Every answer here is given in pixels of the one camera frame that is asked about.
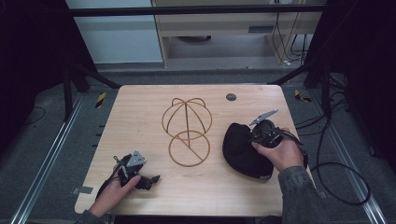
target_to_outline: dark sleeve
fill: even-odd
[[[105,224],[99,217],[96,217],[89,211],[85,210],[81,217],[75,222],[75,224]]]
[[[282,223],[330,223],[308,172],[302,166],[290,167],[279,174],[283,194]]]

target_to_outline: wooden desk panel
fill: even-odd
[[[230,92],[236,95],[235,101],[226,100]],[[189,100],[196,97],[205,101],[213,117],[213,124],[205,135],[210,142],[210,154],[198,166],[183,167],[169,156],[168,146],[172,137],[164,131],[162,118],[174,98]],[[278,172],[274,171],[266,183],[240,175],[227,164],[221,150],[224,134],[231,123],[249,124],[260,113],[275,108],[279,112],[270,120],[296,134],[283,92],[278,86],[123,86],[84,182],[84,186],[93,188],[92,194],[78,196],[76,211],[82,213],[92,205],[97,191],[116,164],[113,156],[122,158],[139,150],[147,160],[140,174],[147,177],[161,175],[161,179],[151,190],[136,190],[113,214],[280,216],[282,197]],[[207,118],[204,110],[197,110],[197,113]],[[174,125],[175,129],[186,129],[184,119],[174,121],[179,122]],[[194,127],[193,119],[190,123],[191,129],[199,127]]]

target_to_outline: floor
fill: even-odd
[[[301,45],[302,38],[299,37],[293,47],[297,50],[301,49]],[[291,65],[277,64],[263,35],[212,36],[210,40],[181,37],[174,38],[172,46],[166,67],[139,67],[132,73],[103,71],[103,75],[120,84],[136,85],[267,83],[300,65],[300,61],[292,62]],[[291,52],[290,57],[299,58]],[[321,115],[318,106],[319,89],[305,90],[302,85],[304,76],[301,74],[283,86],[290,113],[295,125],[300,127],[306,124],[298,124],[301,121]],[[92,85],[89,93],[79,94],[74,91],[75,102],[81,101],[80,109],[76,121],[67,131],[67,139],[58,140],[60,150],[51,154],[55,160],[50,164],[50,172],[44,176],[45,181],[39,186],[39,192],[34,198],[35,206],[26,211],[29,214],[27,218],[32,222],[73,223],[78,217],[73,207],[77,195],[73,191],[83,183],[90,158],[117,96],[117,90],[90,78],[89,81]],[[312,103],[296,100],[294,91],[297,89],[302,97],[310,98]],[[98,95],[103,91],[106,92],[105,102],[100,109],[94,108]],[[335,104],[341,102],[343,97],[338,94],[333,99]],[[57,140],[57,134],[64,125],[62,101],[62,86],[40,93],[36,98],[36,108],[10,146],[13,153],[2,158],[0,223],[9,222],[32,183],[36,182],[35,175],[41,171],[42,163],[47,161],[49,148],[54,139]],[[347,112],[346,104],[340,104],[334,109],[332,124],[323,137],[320,161],[352,163],[367,178],[372,189],[372,200],[364,206],[340,203],[319,184],[318,176],[313,173],[318,191],[333,223],[396,223],[396,214],[392,210],[396,204],[393,193],[396,189],[396,176],[384,160],[370,156],[361,131],[352,117]],[[323,125],[324,120],[320,120],[315,125],[299,130],[301,140],[310,147],[310,158],[315,158],[318,153],[319,133]],[[314,159],[310,161],[310,166],[315,164]],[[364,192],[356,193],[361,188],[361,181],[356,176],[337,167],[322,168],[321,172],[326,177],[324,182],[338,196],[353,202],[364,199]],[[380,216],[378,213],[367,215],[373,211],[379,211]]]

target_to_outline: wooden table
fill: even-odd
[[[226,95],[233,93],[236,100],[229,101]],[[186,144],[173,140],[165,132],[164,123],[175,112],[174,98],[188,101],[201,98],[205,108],[191,104],[201,118],[210,143],[210,152],[201,164],[185,167],[176,160],[192,163],[197,160]],[[295,131],[291,115],[279,86],[270,85],[168,85],[168,86],[123,86],[109,115],[99,146],[92,159],[84,186],[92,187],[91,194],[80,193],[76,211],[82,213],[94,202],[103,182],[116,164],[113,156],[120,159],[138,150],[147,162],[140,174],[146,177],[161,175],[151,190],[139,189],[128,196],[112,214],[159,215],[159,216],[229,216],[263,217],[280,216],[282,195],[278,185],[278,172],[267,182],[241,175],[232,169],[222,155],[222,142],[227,128],[233,122],[249,124],[261,113],[279,109],[270,117],[278,127]],[[187,107],[189,130],[200,132],[203,125]],[[182,106],[171,119],[169,133],[187,129],[185,107]],[[207,152],[203,136],[191,140],[197,153]]]

